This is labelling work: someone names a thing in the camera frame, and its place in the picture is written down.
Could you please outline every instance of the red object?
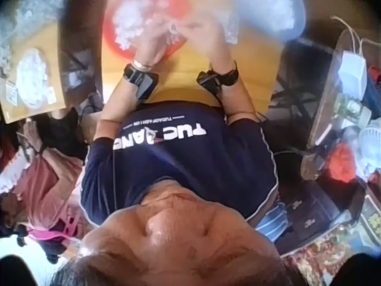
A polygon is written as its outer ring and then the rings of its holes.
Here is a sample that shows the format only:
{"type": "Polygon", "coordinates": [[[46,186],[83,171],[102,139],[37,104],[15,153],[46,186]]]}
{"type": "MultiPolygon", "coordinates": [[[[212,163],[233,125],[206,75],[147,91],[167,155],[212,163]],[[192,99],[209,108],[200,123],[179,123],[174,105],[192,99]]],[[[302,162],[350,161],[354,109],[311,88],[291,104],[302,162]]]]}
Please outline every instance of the red object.
{"type": "Polygon", "coordinates": [[[369,67],[368,74],[376,84],[381,81],[381,72],[377,67],[369,67]]]}
{"type": "Polygon", "coordinates": [[[0,156],[0,173],[5,169],[7,164],[13,159],[16,154],[12,144],[6,138],[0,136],[0,150],[2,155],[0,156]]]}
{"type": "MultiPolygon", "coordinates": [[[[103,21],[103,37],[109,46],[109,48],[117,55],[126,58],[128,60],[132,60],[136,54],[136,48],[131,47],[130,49],[127,49],[123,51],[120,49],[119,44],[115,43],[116,35],[115,35],[115,26],[113,23],[113,17],[119,6],[124,2],[125,0],[119,0],[116,1],[112,7],[109,7],[107,9],[104,21],[103,21]]],[[[186,14],[188,14],[191,10],[191,6],[188,2],[188,0],[169,0],[169,7],[165,9],[164,11],[173,18],[181,19],[186,14]]],[[[149,16],[153,15],[156,10],[152,10],[149,13],[145,15],[145,18],[148,18],[149,16]]],[[[186,41],[180,40],[178,43],[172,45],[167,50],[164,58],[168,58],[171,56],[174,52],[176,52],[179,48],[181,48],[186,41]]]]}
{"type": "Polygon", "coordinates": [[[332,179],[345,183],[356,178],[356,164],[352,150],[346,144],[339,144],[327,162],[332,179]]]}

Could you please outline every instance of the pink shirt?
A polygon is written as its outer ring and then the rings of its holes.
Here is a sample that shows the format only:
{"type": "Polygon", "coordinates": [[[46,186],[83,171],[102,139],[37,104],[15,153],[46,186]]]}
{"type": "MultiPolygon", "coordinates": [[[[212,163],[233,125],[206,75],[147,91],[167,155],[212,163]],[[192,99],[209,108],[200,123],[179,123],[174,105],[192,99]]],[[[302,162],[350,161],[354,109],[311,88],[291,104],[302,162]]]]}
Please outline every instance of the pink shirt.
{"type": "MultiPolygon", "coordinates": [[[[67,164],[71,172],[69,178],[79,177],[82,171],[79,159],[67,157],[55,149],[49,150],[56,152],[63,159],[62,162],[67,164]]],[[[63,200],[59,195],[61,190],[74,190],[76,183],[76,180],[70,182],[68,179],[60,179],[48,162],[37,156],[21,174],[14,193],[24,201],[33,228],[47,230],[55,226],[59,219],[67,223],[78,212],[82,212],[78,200],[63,200]]]]}

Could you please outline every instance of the patterned rug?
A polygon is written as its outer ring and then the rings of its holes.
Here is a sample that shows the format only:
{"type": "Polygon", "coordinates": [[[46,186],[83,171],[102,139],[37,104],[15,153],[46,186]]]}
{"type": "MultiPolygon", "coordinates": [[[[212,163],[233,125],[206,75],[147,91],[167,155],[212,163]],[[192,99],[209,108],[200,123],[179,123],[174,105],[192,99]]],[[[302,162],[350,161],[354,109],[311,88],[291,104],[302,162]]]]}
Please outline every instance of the patterned rug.
{"type": "Polygon", "coordinates": [[[311,285],[325,286],[331,283],[341,266],[357,253],[381,253],[381,211],[370,194],[365,197],[356,226],[338,226],[285,259],[296,264],[311,285]]]}

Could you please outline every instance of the pink bag strap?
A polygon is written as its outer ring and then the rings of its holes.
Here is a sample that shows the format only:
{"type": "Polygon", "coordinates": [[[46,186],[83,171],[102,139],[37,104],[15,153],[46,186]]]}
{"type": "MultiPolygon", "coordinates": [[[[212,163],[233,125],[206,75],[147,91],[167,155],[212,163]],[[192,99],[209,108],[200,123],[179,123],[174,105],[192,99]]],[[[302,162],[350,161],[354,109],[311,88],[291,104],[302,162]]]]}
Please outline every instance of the pink bag strap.
{"type": "Polygon", "coordinates": [[[57,237],[63,237],[68,240],[72,239],[76,232],[76,228],[78,225],[78,222],[81,218],[81,212],[77,212],[76,216],[74,217],[74,220],[72,223],[68,222],[66,223],[66,226],[62,232],[60,231],[38,231],[38,230],[32,230],[29,231],[29,235],[35,239],[35,240],[52,240],[57,237]]]}

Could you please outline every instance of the white plug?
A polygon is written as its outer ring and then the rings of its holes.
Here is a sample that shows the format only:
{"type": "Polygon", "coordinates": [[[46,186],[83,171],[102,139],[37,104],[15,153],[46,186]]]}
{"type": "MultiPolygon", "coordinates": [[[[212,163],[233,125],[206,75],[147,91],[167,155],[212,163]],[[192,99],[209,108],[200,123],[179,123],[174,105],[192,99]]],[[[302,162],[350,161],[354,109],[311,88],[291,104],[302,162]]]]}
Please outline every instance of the white plug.
{"type": "Polygon", "coordinates": [[[367,88],[367,64],[365,58],[344,51],[339,69],[343,94],[362,101],[367,88]]]}

